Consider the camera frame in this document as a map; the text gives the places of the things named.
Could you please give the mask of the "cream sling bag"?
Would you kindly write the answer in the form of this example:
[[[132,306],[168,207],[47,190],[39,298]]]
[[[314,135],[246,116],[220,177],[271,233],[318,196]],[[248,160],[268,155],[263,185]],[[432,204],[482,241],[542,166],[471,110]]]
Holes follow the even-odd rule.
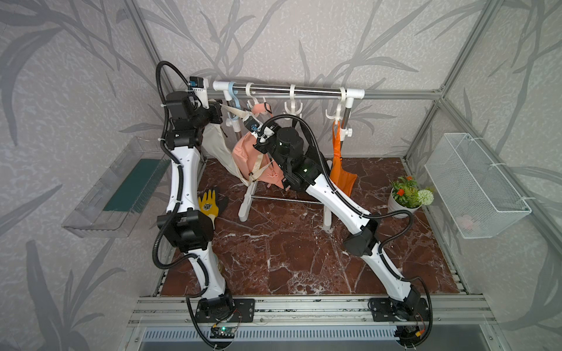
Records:
[[[232,157],[232,151],[225,142],[221,124],[209,124],[203,132],[203,149],[216,158],[233,176],[239,178],[240,172]]]

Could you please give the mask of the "pink sling bag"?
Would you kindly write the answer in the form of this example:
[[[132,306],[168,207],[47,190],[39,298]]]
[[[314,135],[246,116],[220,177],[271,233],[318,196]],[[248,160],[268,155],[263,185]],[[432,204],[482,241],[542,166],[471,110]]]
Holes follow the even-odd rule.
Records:
[[[254,148],[257,139],[248,132],[237,142],[232,151],[232,157],[237,165],[242,183],[248,187],[256,181],[263,181],[283,189],[283,172],[279,165]]]

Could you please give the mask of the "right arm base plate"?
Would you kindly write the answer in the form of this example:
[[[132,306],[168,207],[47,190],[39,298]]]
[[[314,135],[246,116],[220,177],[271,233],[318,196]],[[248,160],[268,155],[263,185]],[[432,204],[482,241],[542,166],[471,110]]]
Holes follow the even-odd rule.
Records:
[[[421,298],[410,314],[399,310],[390,298],[370,298],[367,304],[374,322],[428,322],[430,308],[425,298]]]

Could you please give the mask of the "orange sling bag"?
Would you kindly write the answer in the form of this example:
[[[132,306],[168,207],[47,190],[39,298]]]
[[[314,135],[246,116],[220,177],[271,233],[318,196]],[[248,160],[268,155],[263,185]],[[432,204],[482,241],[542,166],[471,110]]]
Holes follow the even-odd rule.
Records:
[[[342,167],[340,134],[340,123],[339,121],[335,121],[332,125],[332,146],[334,156],[332,160],[330,178],[340,190],[342,190],[347,196],[351,196],[354,184],[357,181],[357,175],[345,171]]]

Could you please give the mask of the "black sling bag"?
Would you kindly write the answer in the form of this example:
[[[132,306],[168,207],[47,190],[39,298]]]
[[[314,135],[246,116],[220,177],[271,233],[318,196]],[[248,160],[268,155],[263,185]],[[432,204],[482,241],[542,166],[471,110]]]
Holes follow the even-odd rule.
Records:
[[[325,157],[319,149],[316,137],[309,127],[302,125],[301,129],[303,131],[304,137],[307,139],[307,142],[309,144],[306,153],[307,157],[309,157],[316,164],[318,172],[321,175],[326,175],[328,171],[328,165]]]

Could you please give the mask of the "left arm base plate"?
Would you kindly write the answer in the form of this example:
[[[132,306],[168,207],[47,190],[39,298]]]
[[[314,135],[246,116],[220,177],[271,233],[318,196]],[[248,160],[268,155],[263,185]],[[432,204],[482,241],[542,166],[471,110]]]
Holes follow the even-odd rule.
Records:
[[[252,323],[256,309],[253,298],[213,298],[198,302],[196,321],[198,323]]]

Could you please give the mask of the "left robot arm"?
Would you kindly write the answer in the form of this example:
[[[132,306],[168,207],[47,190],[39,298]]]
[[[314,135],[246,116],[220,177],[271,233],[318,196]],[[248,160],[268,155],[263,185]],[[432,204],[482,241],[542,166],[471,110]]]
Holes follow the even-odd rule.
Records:
[[[168,61],[157,64],[156,84],[165,121],[159,143],[172,162],[171,191],[152,249],[154,265],[172,269],[188,261],[201,287],[197,309],[209,322],[224,321],[235,304],[212,250],[212,219],[198,204],[198,171],[202,161],[203,132],[209,124],[222,123],[219,102],[207,97],[208,80],[186,78]]]

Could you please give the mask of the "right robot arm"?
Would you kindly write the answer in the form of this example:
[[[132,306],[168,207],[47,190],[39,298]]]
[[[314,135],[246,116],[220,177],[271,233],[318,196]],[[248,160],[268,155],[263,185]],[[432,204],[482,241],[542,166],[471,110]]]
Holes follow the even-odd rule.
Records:
[[[269,155],[282,170],[285,187],[305,192],[326,206],[346,226],[344,242],[348,254],[360,257],[381,281],[400,320],[416,317],[420,301],[427,301],[427,317],[433,316],[429,291],[419,292],[413,279],[405,278],[392,263],[384,247],[393,239],[380,241],[376,231],[383,214],[372,214],[347,196],[329,177],[326,158],[313,130],[302,119],[291,116],[294,124],[281,127],[277,117],[265,122],[250,116],[245,127],[256,137],[255,149]]]

